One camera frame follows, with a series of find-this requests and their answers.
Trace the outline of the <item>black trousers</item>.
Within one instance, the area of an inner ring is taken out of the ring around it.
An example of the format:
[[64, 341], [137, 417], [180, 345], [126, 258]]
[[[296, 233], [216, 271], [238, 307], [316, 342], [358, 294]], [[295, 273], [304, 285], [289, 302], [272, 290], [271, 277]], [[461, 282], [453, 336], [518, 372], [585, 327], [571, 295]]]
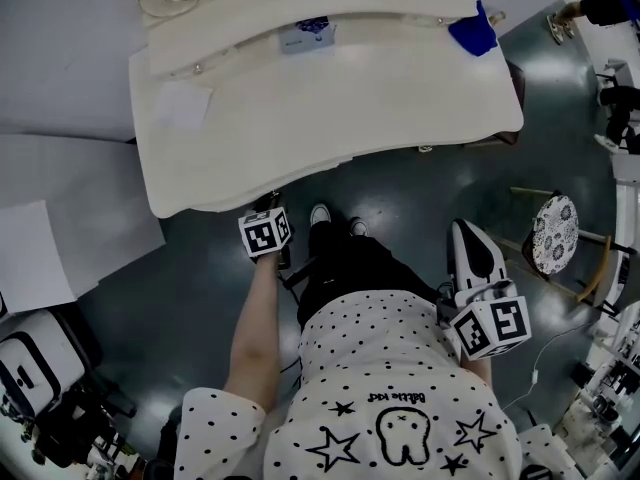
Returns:
[[315, 262], [300, 296], [297, 320], [301, 327], [329, 302], [359, 291], [408, 291], [437, 301], [435, 289], [372, 237], [352, 236], [338, 223], [321, 221], [310, 227], [308, 244]]

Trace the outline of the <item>person's left forearm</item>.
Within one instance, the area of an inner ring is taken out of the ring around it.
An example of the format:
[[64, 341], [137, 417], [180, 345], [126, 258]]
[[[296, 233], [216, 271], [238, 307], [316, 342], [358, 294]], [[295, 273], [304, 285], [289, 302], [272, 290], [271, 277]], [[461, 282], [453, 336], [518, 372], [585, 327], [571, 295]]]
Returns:
[[280, 375], [278, 255], [260, 257], [236, 324], [224, 390], [255, 402], [265, 412], [275, 406]]

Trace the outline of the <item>white ornate dressing table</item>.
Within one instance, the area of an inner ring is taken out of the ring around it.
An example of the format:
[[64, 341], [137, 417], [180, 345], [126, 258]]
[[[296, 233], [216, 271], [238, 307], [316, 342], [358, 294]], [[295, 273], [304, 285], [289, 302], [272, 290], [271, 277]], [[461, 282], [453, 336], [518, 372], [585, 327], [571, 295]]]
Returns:
[[[448, 26], [477, 0], [138, 0], [129, 61], [151, 210], [220, 201], [338, 158], [484, 140], [523, 125], [499, 46], [466, 52]], [[284, 55], [278, 32], [327, 16], [335, 43]], [[153, 119], [163, 83], [213, 90], [198, 130]]]

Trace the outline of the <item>small box with blue print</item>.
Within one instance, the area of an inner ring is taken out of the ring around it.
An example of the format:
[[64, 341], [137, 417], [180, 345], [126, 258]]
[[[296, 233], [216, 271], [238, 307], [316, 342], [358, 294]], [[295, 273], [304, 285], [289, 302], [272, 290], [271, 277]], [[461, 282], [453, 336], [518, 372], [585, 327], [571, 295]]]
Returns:
[[335, 26], [327, 16], [297, 21], [278, 32], [280, 51], [296, 55], [333, 46]]

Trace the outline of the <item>dark brown stool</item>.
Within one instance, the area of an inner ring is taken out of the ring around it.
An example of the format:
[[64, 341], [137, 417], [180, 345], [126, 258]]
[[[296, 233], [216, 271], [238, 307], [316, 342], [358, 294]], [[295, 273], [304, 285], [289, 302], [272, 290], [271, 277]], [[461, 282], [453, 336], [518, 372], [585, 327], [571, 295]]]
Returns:
[[[526, 91], [526, 78], [524, 71], [509, 60], [507, 60], [507, 67], [509, 68], [509, 73], [518, 99], [518, 103], [520, 105], [520, 109], [524, 110]], [[507, 145], [513, 146], [517, 143], [519, 134], [519, 131], [503, 131], [495, 134], [494, 138]]]

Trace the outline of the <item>floral round seat cushion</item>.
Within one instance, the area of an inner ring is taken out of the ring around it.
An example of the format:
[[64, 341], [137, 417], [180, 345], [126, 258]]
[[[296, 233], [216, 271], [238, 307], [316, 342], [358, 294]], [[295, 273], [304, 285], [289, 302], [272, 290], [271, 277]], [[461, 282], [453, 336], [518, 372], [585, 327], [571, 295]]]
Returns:
[[533, 225], [532, 258], [545, 276], [563, 270], [572, 259], [579, 238], [579, 220], [572, 200], [553, 195], [536, 215]]

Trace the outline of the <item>white polka-dot shirt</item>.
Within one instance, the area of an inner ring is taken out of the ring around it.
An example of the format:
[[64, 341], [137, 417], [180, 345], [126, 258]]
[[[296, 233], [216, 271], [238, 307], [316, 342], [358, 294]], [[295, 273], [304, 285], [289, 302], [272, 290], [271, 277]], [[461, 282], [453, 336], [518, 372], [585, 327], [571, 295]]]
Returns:
[[412, 293], [329, 302], [299, 353], [301, 387], [273, 429], [247, 398], [186, 394], [175, 480], [580, 480], [548, 427], [516, 431]]

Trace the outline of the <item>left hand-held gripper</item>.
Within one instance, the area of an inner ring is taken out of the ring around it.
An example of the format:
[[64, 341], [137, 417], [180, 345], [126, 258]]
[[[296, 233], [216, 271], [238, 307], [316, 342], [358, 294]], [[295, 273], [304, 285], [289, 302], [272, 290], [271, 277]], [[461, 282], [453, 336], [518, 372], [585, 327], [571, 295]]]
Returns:
[[293, 231], [280, 192], [271, 191], [260, 197], [238, 219], [238, 227], [245, 251], [254, 263], [265, 255], [277, 253], [278, 267], [290, 267], [289, 244]]

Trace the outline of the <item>blue cloth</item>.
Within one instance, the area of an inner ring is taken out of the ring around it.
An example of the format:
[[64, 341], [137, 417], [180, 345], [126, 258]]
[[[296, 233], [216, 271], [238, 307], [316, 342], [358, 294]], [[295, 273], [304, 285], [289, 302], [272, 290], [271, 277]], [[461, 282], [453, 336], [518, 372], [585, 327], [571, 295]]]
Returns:
[[448, 32], [466, 52], [475, 57], [481, 57], [498, 46], [496, 32], [480, 0], [476, 1], [476, 15], [450, 24]]

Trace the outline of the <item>white case with black band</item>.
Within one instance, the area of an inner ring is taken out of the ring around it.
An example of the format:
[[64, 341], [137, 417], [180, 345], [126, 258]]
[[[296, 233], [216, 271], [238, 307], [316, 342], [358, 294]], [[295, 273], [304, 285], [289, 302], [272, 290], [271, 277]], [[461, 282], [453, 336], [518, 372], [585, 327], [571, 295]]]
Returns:
[[101, 361], [78, 310], [38, 310], [0, 339], [0, 384], [15, 410], [33, 419]]

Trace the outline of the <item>person's right forearm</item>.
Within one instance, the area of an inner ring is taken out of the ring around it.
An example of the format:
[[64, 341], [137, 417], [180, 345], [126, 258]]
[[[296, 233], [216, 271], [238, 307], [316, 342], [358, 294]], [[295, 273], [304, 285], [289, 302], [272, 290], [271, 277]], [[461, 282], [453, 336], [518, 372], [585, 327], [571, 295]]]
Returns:
[[460, 360], [460, 366], [471, 373], [474, 373], [489, 387], [492, 386], [492, 368], [490, 358], [470, 360], [466, 356], [463, 356]]

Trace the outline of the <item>white paper sheet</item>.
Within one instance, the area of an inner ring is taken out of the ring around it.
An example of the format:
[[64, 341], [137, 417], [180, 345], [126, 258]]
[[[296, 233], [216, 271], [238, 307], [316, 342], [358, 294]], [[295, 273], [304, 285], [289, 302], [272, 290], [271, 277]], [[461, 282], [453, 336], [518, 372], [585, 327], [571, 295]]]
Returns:
[[161, 85], [154, 104], [156, 123], [174, 129], [198, 130], [202, 127], [213, 90], [186, 81]]

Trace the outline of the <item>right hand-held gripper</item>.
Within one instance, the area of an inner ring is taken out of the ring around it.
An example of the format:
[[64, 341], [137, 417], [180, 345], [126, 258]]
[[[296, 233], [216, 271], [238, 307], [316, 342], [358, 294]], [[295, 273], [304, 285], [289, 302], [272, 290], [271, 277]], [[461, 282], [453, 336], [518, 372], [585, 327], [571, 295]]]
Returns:
[[455, 219], [448, 232], [448, 269], [453, 284], [439, 288], [437, 316], [458, 359], [498, 356], [531, 338], [526, 299], [505, 280], [504, 256], [487, 233]]

